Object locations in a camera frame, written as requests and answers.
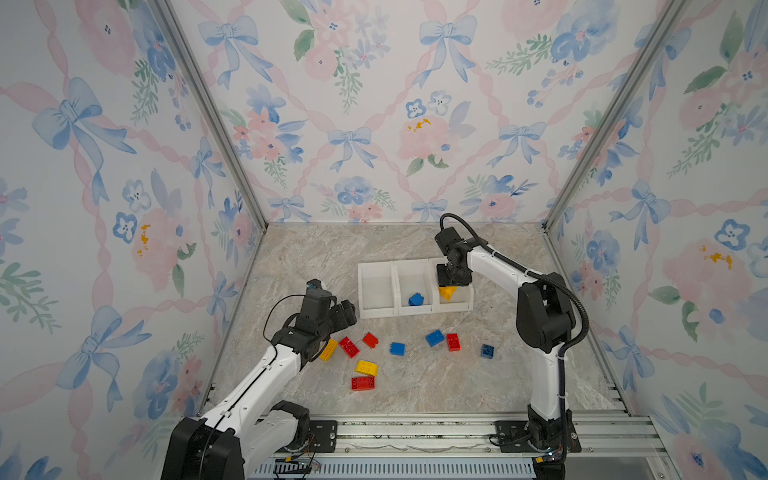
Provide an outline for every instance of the stone-patterned surface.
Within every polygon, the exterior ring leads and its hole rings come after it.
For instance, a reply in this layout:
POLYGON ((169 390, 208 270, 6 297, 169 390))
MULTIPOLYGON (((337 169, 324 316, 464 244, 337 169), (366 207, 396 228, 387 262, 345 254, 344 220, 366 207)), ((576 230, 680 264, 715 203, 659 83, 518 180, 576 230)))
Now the stone-patterned surface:
MULTIPOLYGON (((540 230, 533 225, 475 226, 498 250, 540 271, 553 270, 540 230)), ((290 293, 303 293, 312 278, 324 281, 339 297, 358 303, 357 263, 439 257, 430 225, 285 226, 272 223, 214 378, 219 402, 253 368, 266 348, 262 328, 272 305, 290 293)), ((341 349, 329 362, 305 369, 275 398, 297 402, 313 413, 362 412, 489 412, 521 411, 531 391, 527 346, 515 328, 516 300, 475 275, 475 309, 359 320, 333 336, 348 336, 360 348, 355 359, 341 349), (461 352, 450 353, 445 342, 430 348, 425 335, 440 329, 458 333, 461 352), (379 345, 370 349, 362 338, 372 332, 379 345), (389 344, 406 345, 404 357, 389 354, 389 344), (496 347, 492 360, 480 357, 483 343, 496 347), (357 360, 379 365, 376 389, 352 392, 357 360)), ((285 300, 267 327, 272 336, 300 308, 300 298, 285 300)), ((607 386, 594 354, 582 342, 568 354, 568 399, 572 409, 609 409, 607 386)))

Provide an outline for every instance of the black mounting plate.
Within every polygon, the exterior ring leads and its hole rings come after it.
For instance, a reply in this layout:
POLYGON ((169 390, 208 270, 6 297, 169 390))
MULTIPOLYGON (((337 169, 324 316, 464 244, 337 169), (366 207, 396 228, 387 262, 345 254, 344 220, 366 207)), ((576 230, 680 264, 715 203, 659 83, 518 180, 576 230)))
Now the black mounting plate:
MULTIPOLYGON (((310 420, 310 438, 315 436, 312 445, 307 449, 307 455, 313 453, 333 453, 336 451, 336 430, 339 423, 336 420, 310 420)), ((278 452, 289 453, 286 449, 278 452)))
MULTIPOLYGON (((528 420, 498 420, 497 422, 494 422, 494 425, 496 426, 496 434, 499 435, 498 442, 504 442, 505 438, 513 439, 524 435, 523 432, 525 432, 526 423, 528 423, 528 420)), ((571 434, 576 432, 573 422, 568 422, 568 431, 571 432, 571 434)), ((575 439, 571 437, 570 441, 572 443, 568 444, 568 451, 571 453, 579 453, 581 451, 581 443, 579 442, 578 436, 576 436, 575 439)), ((502 446, 501 449, 502 453, 537 452, 528 444, 528 441, 510 443, 509 445, 502 446)))

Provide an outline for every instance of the yellow toy block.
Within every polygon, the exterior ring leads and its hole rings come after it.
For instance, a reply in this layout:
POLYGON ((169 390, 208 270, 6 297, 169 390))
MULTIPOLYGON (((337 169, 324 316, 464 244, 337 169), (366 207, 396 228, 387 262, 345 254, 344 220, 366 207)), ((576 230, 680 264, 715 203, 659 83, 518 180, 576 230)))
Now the yellow toy block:
POLYGON ((331 355, 333 355, 333 353, 336 351, 337 346, 339 346, 337 341, 334 339, 328 340, 328 346, 323 350, 323 353, 320 353, 320 359, 324 362, 330 360, 331 355))
POLYGON ((375 363, 366 362, 365 360, 358 360, 355 372, 367 376, 376 376, 376 374, 379 373, 379 366, 375 363))
POLYGON ((451 301, 451 297, 456 292, 457 286, 439 286, 437 290, 440 290, 440 296, 445 299, 446 302, 451 301))

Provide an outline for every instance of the floral wallpaper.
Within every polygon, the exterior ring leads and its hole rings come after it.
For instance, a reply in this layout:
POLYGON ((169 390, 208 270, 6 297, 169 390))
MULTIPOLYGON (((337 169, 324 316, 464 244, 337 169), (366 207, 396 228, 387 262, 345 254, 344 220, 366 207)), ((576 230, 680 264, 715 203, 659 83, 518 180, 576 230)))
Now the floral wallpaper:
POLYGON ((145 3, 0 13, 0 479, 152 478, 260 232, 145 3))
POLYGON ((767 109, 768 1, 693 0, 552 232, 686 480, 768 478, 767 109))
POLYGON ((538 222, 665 1, 172 4, 268 221, 538 222))

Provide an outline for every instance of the building block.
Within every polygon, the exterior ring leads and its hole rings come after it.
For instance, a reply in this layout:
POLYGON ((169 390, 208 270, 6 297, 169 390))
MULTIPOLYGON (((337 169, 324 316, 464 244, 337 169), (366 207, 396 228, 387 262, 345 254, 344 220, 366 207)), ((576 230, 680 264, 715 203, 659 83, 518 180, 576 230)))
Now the building block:
POLYGON ((443 340, 445 340, 445 336, 440 330, 435 330, 434 332, 427 335, 427 343, 429 343, 429 346, 435 346, 443 340))
POLYGON ((376 379, 372 376, 352 377, 352 390, 373 390, 376 388, 376 379))
POLYGON ((484 356, 486 359, 493 358, 493 347, 490 345, 483 345, 480 352, 480 356, 484 356))
POLYGON ((352 343, 352 340, 349 339, 348 336, 345 336, 344 339, 339 342, 339 346, 341 346, 342 350, 344 350, 344 353, 350 358, 355 358, 355 355, 360 353, 360 349, 355 346, 354 343, 352 343))
POLYGON ((451 297, 456 293, 457 286, 439 286, 437 290, 440 291, 440 296, 445 299, 446 302, 451 301, 451 297))
POLYGON ((397 356, 405 356, 406 355, 405 343, 392 343, 392 345, 389 346, 389 353, 397 356))
POLYGON ((448 334, 448 350, 449 352, 458 352, 462 349, 462 344, 458 340, 458 333, 448 334))
POLYGON ((337 341, 334 339, 328 340, 328 346, 323 350, 323 353, 320 353, 320 359, 324 362, 330 360, 331 355, 333 355, 333 353, 336 351, 337 346, 339 346, 337 341))
POLYGON ((411 298, 408 299, 408 304, 410 306, 419 306, 424 305, 424 297, 421 293, 414 293, 411 298))
POLYGON ((379 373, 379 366, 375 363, 366 362, 365 360, 358 360, 355 372, 368 376, 376 376, 376 374, 379 373))
POLYGON ((371 332, 368 332, 366 336, 362 338, 362 342, 365 343, 367 346, 371 347, 372 349, 375 349, 377 345, 379 345, 379 339, 373 336, 371 332))

